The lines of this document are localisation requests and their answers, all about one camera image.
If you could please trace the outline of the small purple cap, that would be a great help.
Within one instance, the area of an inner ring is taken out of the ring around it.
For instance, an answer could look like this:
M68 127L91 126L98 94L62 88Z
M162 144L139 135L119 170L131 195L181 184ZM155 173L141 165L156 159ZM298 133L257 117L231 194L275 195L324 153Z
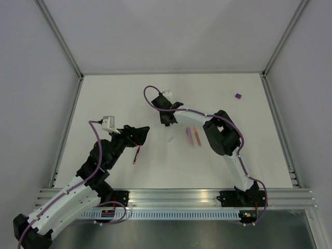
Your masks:
M242 95L239 94L239 93L237 93L237 94L235 95L235 97L236 97L237 99L241 99Z

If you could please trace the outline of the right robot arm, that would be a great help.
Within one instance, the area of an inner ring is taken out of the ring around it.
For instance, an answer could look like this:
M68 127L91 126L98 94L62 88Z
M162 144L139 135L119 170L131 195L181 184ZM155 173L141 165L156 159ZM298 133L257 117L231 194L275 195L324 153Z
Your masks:
M259 186L244 169L238 153L243 137L225 111L204 114L185 108L180 102L172 104L162 93L152 100L151 106L159 111L160 121L165 126L183 123L203 129L210 147L223 157L233 176L236 204L249 207L259 201Z

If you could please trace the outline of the red gel pen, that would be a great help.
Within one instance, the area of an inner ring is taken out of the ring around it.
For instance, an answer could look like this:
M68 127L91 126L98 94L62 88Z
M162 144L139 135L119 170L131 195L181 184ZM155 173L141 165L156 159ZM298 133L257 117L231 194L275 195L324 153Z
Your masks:
M140 150L141 150L141 145L138 146L138 148L137 148L137 151L136 151L136 153L135 153L134 160L133 160L133 165L135 165L136 162L137 162L137 158L138 158L138 155L139 155Z

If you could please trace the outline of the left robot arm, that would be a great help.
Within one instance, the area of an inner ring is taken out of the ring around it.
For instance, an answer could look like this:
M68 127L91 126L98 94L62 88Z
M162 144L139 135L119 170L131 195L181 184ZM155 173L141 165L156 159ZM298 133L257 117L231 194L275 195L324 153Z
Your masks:
M109 129L111 139L102 140L94 127L96 123L89 121L96 143L70 182L34 212L14 218L18 248L50 248L53 240L86 210L111 204L113 189L106 182L109 171L126 148L145 143L150 127L125 125L122 129Z

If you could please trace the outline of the orange pencil-like pen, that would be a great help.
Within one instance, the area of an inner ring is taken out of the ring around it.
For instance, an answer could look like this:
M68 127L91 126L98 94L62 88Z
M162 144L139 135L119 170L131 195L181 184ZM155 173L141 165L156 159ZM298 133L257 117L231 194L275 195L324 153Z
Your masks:
M198 129L197 128L194 128L194 134L195 134L198 146L201 147L202 144L201 144L201 141L200 141L200 137L199 137L199 133L198 133Z

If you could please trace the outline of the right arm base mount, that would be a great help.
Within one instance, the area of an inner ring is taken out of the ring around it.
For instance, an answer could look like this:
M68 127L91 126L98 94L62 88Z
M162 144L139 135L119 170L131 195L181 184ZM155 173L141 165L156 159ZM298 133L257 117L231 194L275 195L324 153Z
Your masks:
M263 190L259 190L253 196L235 190L224 190L219 192L216 199L225 208L260 208L266 205L266 194Z

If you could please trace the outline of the right aluminium frame post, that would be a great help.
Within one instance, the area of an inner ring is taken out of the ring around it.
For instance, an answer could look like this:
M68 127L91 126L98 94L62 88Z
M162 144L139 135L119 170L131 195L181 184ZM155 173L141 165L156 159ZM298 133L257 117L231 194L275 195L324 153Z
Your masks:
M310 4L310 0L301 0L299 2L299 5L297 6L294 14L292 15L288 25L286 26L286 29L284 30L280 40L278 41L271 57L269 58L265 69L262 71L262 76L266 78L270 70L272 69L272 66L274 65L277 57L279 56L281 50L285 46L287 40L289 39L290 35L292 34L292 31L294 30L295 26L298 24L299 20L301 19L301 16L305 12L306 8Z

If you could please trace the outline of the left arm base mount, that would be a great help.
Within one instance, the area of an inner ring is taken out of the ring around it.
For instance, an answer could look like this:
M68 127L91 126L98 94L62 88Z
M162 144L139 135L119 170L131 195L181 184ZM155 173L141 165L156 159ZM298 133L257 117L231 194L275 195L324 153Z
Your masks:
M129 201L129 191L126 190L113 190L108 192L106 195L101 197L101 201L98 204L100 206L108 206L108 207L121 207L120 203L127 207Z

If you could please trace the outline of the pink highlighter pen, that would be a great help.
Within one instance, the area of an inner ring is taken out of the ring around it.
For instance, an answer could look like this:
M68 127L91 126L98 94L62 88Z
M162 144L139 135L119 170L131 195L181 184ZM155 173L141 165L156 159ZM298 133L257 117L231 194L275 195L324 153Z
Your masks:
M191 132L190 127L186 128L186 134L187 134L187 137L188 137L188 142L189 142L190 148L194 148L195 144L194 144L194 141L193 141L192 132Z

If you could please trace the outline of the left aluminium frame post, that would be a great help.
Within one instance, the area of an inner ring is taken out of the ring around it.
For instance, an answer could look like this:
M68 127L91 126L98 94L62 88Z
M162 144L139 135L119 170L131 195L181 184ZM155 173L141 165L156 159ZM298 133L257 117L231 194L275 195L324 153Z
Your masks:
M66 59L68 60L70 66L74 70L77 77L82 80L84 75L81 72L73 54L70 51L69 46L67 45L67 42L65 41L60 29L58 28L58 25L56 24L55 19L53 18L49 8L47 7L45 1L43 0L36 0L35 4L37 5L39 11L43 15L46 23L48 24L51 32L53 33L55 39L57 40L60 48L62 49Z

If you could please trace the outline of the aluminium mounting rail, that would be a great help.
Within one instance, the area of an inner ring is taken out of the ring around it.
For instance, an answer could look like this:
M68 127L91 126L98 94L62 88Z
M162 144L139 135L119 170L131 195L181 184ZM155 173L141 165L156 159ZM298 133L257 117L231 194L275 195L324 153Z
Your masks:
M129 189L128 194L114 199L126 202L136 210L232 210L217 199L220 189ZM311 189L269 188L267 190L270 210L317 209Z

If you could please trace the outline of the aluminium frame post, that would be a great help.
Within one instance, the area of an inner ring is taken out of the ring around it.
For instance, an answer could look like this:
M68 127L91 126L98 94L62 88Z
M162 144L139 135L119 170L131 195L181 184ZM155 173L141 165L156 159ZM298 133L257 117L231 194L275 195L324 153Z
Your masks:
M299 5L297 6L294 14L292 15L288 25L286 26L286 29L284 30L280 40L278 41L271 57L269 58L265 69L262 71L262 76L266 78L270 70L272 69L272 66L274 65L277 57L279 56L281 50L285 46L287 40L289 39L290 35L292 34L292 31L294 30L295 26L298 24L299 20L301 19L301 16L305 12L306 8L310 4L310 0L301 0L299 2Z
M37 5L39 11L43 15L46 23L48 24L51 32L53 33L55 39L57 40L60 48L62 49L66 59L68 60L70 66L74 70L77 77L82 80L84 75L81 72L73 54L70 51L69 46L67 45L67 42L65 41L60 29L58 28L58 25L56 24L55 19L53 18L49 8L47 7L45 1L43 0L36 0L35 4Z

